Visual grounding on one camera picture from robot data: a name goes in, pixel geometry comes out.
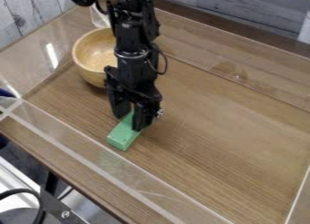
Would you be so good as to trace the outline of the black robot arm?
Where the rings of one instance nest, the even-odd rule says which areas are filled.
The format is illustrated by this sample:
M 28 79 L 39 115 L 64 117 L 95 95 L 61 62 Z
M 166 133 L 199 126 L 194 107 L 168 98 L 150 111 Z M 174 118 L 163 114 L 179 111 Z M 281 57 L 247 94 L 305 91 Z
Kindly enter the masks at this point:
M 132 130 L 142 131 L 160 115 L 162 94 L 155 86 L 162 50 L 155 43 L 160 23 L 154 0 L 71 0 L 93 6 L 110 19 L 116 44 L 116 66 L 106 66 L 106 87 L 116 118 L 132 116 Z

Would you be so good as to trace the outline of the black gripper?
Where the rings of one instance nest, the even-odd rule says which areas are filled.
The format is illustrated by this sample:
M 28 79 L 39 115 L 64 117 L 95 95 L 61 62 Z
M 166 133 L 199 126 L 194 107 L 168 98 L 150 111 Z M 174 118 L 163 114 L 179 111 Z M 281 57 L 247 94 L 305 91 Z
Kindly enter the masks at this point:
M 114 52 L 118 60 L 115 67 L 106 66 L 106 86 L 110 97 L 110 106 L 114 116 L 122 119 L 135 106 L 132 129 L 142 131 L 159 116 L 162 109 L 162 94 L 155 81 L 162 75 L 159 71 L 159 49 L 142 49 L 139 52 L 127 53 L 120 50 Z

